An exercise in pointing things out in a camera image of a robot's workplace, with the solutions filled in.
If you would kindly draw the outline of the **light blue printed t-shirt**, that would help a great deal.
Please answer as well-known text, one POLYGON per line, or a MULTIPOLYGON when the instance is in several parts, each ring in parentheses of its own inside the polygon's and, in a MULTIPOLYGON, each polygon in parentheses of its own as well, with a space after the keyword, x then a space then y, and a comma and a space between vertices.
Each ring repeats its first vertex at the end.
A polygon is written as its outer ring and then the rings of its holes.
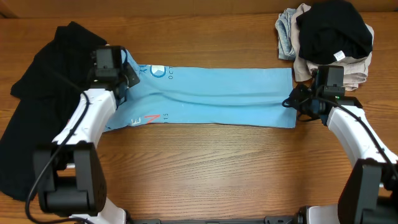
POLYGON ((139 65, 121 52, 139 83, 106 124, 112 131, 144 124, 232 124, 294 128, 282 102, 293 89, 289 68, 198 68, 139 65))

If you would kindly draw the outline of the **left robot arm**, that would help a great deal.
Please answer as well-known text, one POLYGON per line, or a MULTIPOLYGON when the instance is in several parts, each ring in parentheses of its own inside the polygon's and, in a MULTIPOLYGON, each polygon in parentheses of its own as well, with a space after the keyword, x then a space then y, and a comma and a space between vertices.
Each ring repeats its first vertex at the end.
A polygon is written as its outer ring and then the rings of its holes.
POLYGON ((25 215, 38 197, 40 209, 59 216, 57 223, 132 223, 129 212, 107 197, 107 185, 96 147, 106 123, 116 112, 121 93, 138 77, 127 61, 93 64, 91 86, 82 90, 80 101, 67 125, 48 145, 34 152, 35 182, 25 201, 25 215))

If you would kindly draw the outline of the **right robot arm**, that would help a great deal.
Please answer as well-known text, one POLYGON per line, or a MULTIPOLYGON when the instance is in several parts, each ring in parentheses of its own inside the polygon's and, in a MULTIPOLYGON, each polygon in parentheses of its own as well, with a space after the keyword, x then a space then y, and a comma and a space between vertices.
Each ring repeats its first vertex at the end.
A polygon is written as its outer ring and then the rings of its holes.
POLYGON ((293 222, 397 223, 397 155, 374 132, 360 102, 343 87, 300 84, 282 104, 320 119, 353 166, 336 205, 303 207, 293 222))

